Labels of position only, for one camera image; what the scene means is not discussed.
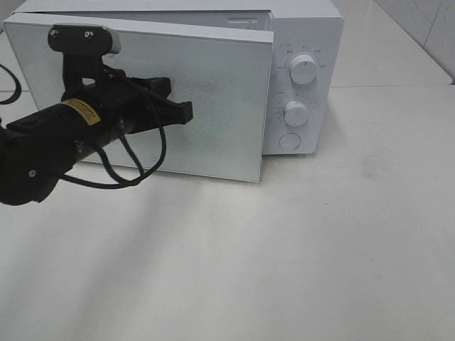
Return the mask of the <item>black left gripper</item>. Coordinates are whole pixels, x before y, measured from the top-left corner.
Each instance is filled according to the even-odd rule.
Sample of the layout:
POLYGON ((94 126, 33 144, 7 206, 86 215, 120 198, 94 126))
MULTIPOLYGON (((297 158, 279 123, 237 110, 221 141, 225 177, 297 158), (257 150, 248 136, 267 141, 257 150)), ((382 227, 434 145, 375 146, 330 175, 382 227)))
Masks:
POLYGON ((128 77, 105 65, 102 56, 63 54, 63 84, 58 132, 64 137, 113 137, 119 130, 135 134, 193 118, 192 102, 167 99, 169 78, 128 77))

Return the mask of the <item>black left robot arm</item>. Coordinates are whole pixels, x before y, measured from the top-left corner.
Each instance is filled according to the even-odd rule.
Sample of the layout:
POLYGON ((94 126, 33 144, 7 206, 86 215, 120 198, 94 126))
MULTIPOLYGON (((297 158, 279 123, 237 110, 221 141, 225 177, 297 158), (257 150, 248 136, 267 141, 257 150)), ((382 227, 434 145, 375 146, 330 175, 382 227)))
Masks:
POLYGON ((41 202, 58 181, 116 190, 151 175, 127 141, 143 131, 187 124, 190 102, 168 97, 166 77, 134 78, 105 65, 93 49, 63 55, 59 103, 1 128, 1 201, 41 202))

